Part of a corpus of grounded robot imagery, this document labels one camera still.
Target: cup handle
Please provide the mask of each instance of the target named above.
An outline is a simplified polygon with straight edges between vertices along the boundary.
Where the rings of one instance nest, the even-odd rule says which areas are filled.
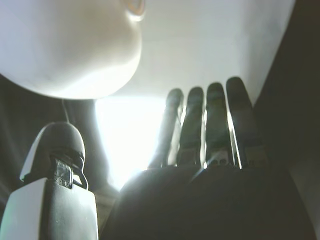
[[[144,19],[145,16],[146,0],[139,0],[137,7],[133,4],[133,1],[134,0],[123,0],[130,18],[136,22],[139,22]]]

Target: white ceiling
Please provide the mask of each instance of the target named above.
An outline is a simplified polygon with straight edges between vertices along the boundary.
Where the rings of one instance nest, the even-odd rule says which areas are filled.
[[[165,98],[240,76],[252,103],[260,94],[294,0],[146,0],[142,56],[115,96]]]

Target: white cup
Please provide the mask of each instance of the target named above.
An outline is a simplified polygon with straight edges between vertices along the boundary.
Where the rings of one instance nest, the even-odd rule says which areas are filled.
[[[140,61],[139,0],[0,0],[0,74],[36,93],[92,99],[125,85]]]

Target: white rounded object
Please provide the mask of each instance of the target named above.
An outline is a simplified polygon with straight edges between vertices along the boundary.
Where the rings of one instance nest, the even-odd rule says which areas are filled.
[[[0,0],[0,74],[64,99],[114,93],[135,73],[145,2]]]

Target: dark background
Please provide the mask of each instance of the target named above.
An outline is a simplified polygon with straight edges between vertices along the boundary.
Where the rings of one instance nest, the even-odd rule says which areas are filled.
[[[320,224],[319,58],[320,1],[297,0],[254,106],[270,159],[290,170],[314,226]],[[84,140],[89,187],[97,190],[106,183],[108,162],[94,101],[67,100],[65,106]],[[0,75],[0,219],[9,194],[21,184],[20,171],[38,132],[49,122],[65,120],[61,100],[29,92]]]

